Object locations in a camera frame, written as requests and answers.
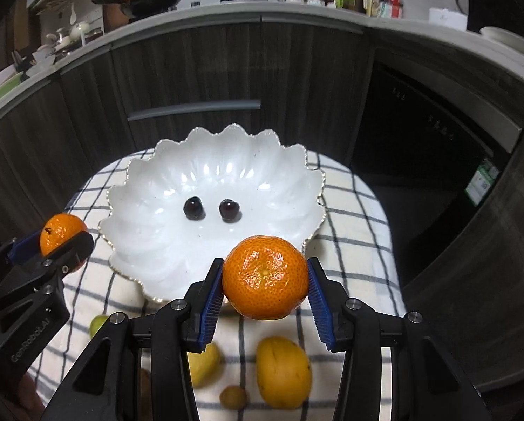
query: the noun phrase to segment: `scalloped bowl rim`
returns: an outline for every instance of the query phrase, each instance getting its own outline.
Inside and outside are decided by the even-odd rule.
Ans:
[[[246,136],[249,136],[249,137],[252,137],[252,138],[255,138],[257,137],[259,134],[262,134],[262,133],[271,133],[272,136],[275,137],[275,140],[276,142],[278,143],[278,145],[283,148],[283,149],[286,149],[288,147],[293,147],[293,146],[301,146],[303,147],[303,150],[305,152],[305,167],[307,170],[309,171],[320,171],[320,173],[322,174],[322,185],[320,187],[320,191],[319,193],[316,195],[315,197],[315,200],[316,202],[322,206],[322,218],[320,220],[320,223],[318,224],[318,226],[314,229],[314,231],[310,234],[310,236],[308,236],[307,238],[305,238],[302,242],[302,254],[305,255],[305,251],[306,251],[306,245],[307,243],[314,237],[314,235],[318,232],[318,230],[320,229],[320,227],[322,226],[324,220],[326,220],[326,217],[327,217],[327,210],[326,210],[326,207],[324,205],[322,205],[320,203],[320,198],[322,198],[322,195],[324,193],[324,186],[325,186],[325,183],[326,183],[326,173],[320,169],[320,168],[316,168],[316,169],[309,169],[309,166],[308,166],[308,152],[307,152],[307,148],[305,146],[303,146],[302,144],[294,144],[294,145],[291,145],[291,146],[285,146],[281,143],[281,141],[279,140],[279,136],[278,134],[273,130],[273,129],[263,129],[261,130],[258,134],[250,134],[248,133],[241,125],[237,124],[237,123],[232,123],[230,125],[227,125],[221,132],[219,133],[211,133],[209,130],[207,130],[206,128],[204,127],[195,127],[193,129],[190,130],[190,133],[188,133],[188,136],[186,136],[186,138],[182,141],[174,141],[172,139],[161,139],[159,142],[157,142],[155,144],[155,148],[153,150],[153,153],[152,155],[147,158],[147,159],[144,159],[143,161],[145,162],[148,162],[148,161],[152,161],[155,154],[157,153],[157,149],[159,148],[159,146],[164,143],[164,142],[172,142],[172,143],[175,143],[177,145],[182,145],[184,143],[186,143],[188,141],[188,139],[190,138],[190,136],[192,136],[192,134],[198,132],[198,131],[201,131],[201,130],[205,130],[207,131],[211,136],[217,136],[221,133],[223,133],[223,131],[225,131],[227,128],[229,127],[238,127],[239,129],[241,129],[244,134]],[[136,158],[133,158],[131,160],[128,161],[127,163],[127,166],[125,167],[125,180],[123,181],[122,184],[118,184],[118,185],[112,185],[108,188],[107,192],[106,192],[106,199],[107,199],[107,203],[108,203],[108,207],[110,208],[110,213],[108,214],[108,216],[104,217],[103,219],[100,220],[100,222],[98,223],[98,234],[100,235],[100,237],[102,237],[102,239],[104,239],[106,241],[106,243],[110,246],[110,248],[112,249],[112,254],[116,251],[115,248],[114,248],[114,244],[108,239],[108,237],[104,234],[104,232],[102,231],[102,228],[101,228],[101,223],[103,222],[103,220],[106,220],[107,218],[109,218],[111,215],[112,215],[112,212],[113,212],[113,207],[110,203],[110,198],[109,198],[109,192],[110,192],[110,189],[113,188],[113,187],[119,187],[119,186],[123,186],[125,185],[128,180],[129,180],[129,166],[131,165],[132,161],[134,161]],[[145,289],[145,285],[143,284],[143,282],[141,280],[139,280],[138,278],[136,277],[131,277],[130,275],[126,275],[124,274],[121,270],[117,269],[112,263],[111,263],[111,256],[112,254],[108,257],[108,266],[110,267],[111,270],[113,270],[114,272],[116,272],[118,275],[120,275],[122,278],[125,278],[126,280],[129,280],[129,281],[132,281],[132,282],[135,282],[137,283],[140,288],[141,288],[141,292],[143,294],[143,297],[149,301],[152,301],[152,302],[155,302],[155,303],[168,303],[170,302],[172,299],[166,299],[166,298],[160,298],[158,296],[153,296],[149,293],[147,293],[146,289]]]

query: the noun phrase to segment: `tangerine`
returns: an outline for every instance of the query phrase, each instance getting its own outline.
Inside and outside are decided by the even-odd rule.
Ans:
[[[73,236],[86,230],[88,230],[87,225],[75,215],[65,213],[54,215],[46,222],[40,233],[42,256],[48,256]]]
[[[280,237],[247,237],[223,263],[223,292],[243,316],[283,318],[307,295],[307,262],[299,250]]]

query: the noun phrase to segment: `frying pan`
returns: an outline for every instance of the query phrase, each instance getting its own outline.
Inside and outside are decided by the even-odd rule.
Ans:
[[[94,4],[119,4],[120,11],[130,19],[147,17],[168,11],[181,0],[92,0]]]

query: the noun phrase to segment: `green container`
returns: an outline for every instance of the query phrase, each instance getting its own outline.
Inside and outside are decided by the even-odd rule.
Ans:
[[[20,85],[21,77],[22,77],[22,73],[17,73],[13,77],[11,77],[10,79],[7,79],[5,82],[2,83],[0,85],[0,98],[5,96],[8,92],[10,92],[17,85]]]

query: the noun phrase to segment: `person's hand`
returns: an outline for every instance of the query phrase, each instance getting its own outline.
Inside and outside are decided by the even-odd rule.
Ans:
[[[7,407],[19,421],[38,421],[44,413],[44,404],[36,393],[36,385],[28,374],[25,374],[17,389],[18,403],[6,401]]]

